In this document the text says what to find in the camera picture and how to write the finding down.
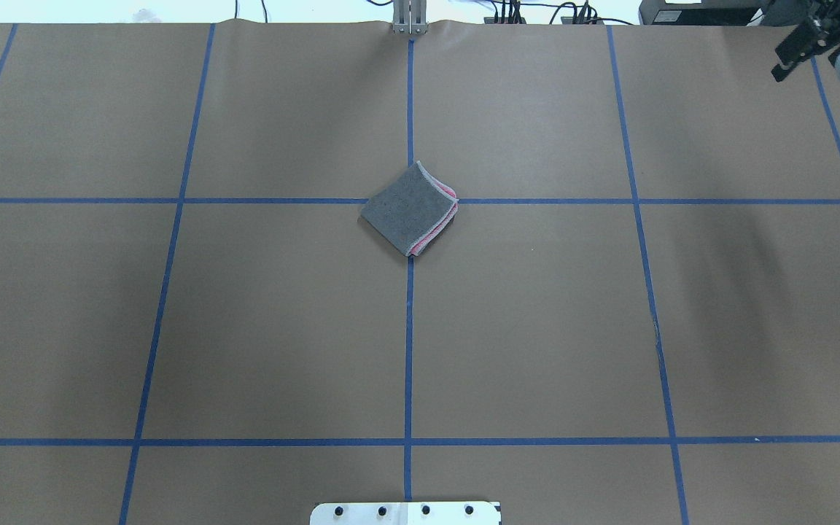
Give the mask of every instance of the horizontal blue line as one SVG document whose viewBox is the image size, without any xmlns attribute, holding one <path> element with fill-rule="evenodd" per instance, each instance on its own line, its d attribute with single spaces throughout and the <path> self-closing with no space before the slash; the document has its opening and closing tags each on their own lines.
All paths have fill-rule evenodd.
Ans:
<svg viewBox="0 0 840 525">
<path fill-rule="evenodd" d="M 667 437 L 415 437 L 414 446 L 669 445 Z"/>
<path fill-rule="evenodd" d="M 308 197 L 192 197 L 189 205 L 363 205 L 367 199 L 331 199 Z"/>
<path fill-rule="evenodd" d="M 182 448 L 306 448 L 306 446 L 403 446 L 402 438 L 326 439 L 76 439 L 5 438 L 0 446 L 182 446 Z M 786 443 L 840 443 L 840 435 L 728 435 L 669 437 L 416 437 L 412 446 L 625 446 L 625 445 L 773 445 Z"/>
<path fill-rule="evenodd" d="M 173 205 L 176 197 L 0 197 L 0 205 Z"/>
<path fill-rule="evenodd" d="M 364 205 L 367 199 L 310 197 L 191 197 L 189 205 Z M 840 199 L 640 199 L 642 205 L 840 206 Z M 0 197 L 2 205 L 173 205 L 176 197 Z M 463 205 L 630 205 L 631 199 L 459 199 Z"/>
</svg>

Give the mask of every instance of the gray cloth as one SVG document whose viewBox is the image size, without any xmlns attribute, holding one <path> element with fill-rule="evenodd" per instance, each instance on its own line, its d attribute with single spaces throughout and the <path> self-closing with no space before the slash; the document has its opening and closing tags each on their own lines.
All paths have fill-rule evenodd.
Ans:
<svg viewBox="0 0 840 525">
<path fill-rule="evenodd" d="M 398 252 L 410 255 L 417 243 L 450 219 L 457 202 L 420 163 L 414 163 L 390 186 L 371 197 L 361 216 Z"/>
</svg>

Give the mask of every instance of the folded cloth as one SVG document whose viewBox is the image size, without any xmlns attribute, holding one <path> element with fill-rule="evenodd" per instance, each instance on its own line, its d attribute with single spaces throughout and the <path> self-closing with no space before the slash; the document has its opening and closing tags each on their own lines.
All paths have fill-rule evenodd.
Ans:
<svg viewBox="0 0 840 525">
<path fill-rule="evenodd" d="M 404 255 L 420 255 L 456 215 L 456 192 L 414 163 L 361 210 L 369 222 Z"/>
</svg>

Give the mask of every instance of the white background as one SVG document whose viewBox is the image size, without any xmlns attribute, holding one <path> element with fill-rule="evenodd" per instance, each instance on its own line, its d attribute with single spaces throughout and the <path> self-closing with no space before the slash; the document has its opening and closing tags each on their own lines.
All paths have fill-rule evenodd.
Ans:
<svg viewBox="0 0 840 525">
<path fill-rule="evenodd" d="M 524 0 L 558 4 L 556 0 Z M 391 21 L 393 7 L 376 7 L 365 0 L 265 0 L 273 23 L 347 23 Z M 260 0 L 240 0 L 239 17 L 264 21 Z M 637 22 L 639 0 L 592 0 L 599 16 Z M 0 0 L 0 23 L 131 23 L 140 9 L 149 9 L 164 23 L 213 23 L 236 12 L 234 0 Z M 553 9 L 521 9 L 527 23 L 547 23 Z M 481 0 L 427 0 L 427 19 L 482 23 L 494 9 Z M 560 15 L 571 16 L 567 7 Z"/>
</svg>

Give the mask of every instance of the white bracket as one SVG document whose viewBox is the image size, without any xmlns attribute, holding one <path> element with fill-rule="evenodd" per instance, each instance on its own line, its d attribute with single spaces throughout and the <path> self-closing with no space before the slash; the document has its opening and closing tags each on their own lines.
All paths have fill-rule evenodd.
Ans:
<svg viewBox="0 0 840 525">
<path fill-rule="evenodd" d="M 394 0 L 394 32 L 425 34 L 427 32 L 427 0 Z"/>
<path fill-rule="evenodd" d="M 322 504 L 310 525 L 501 525 L 498 502 Z"/>
</svg>

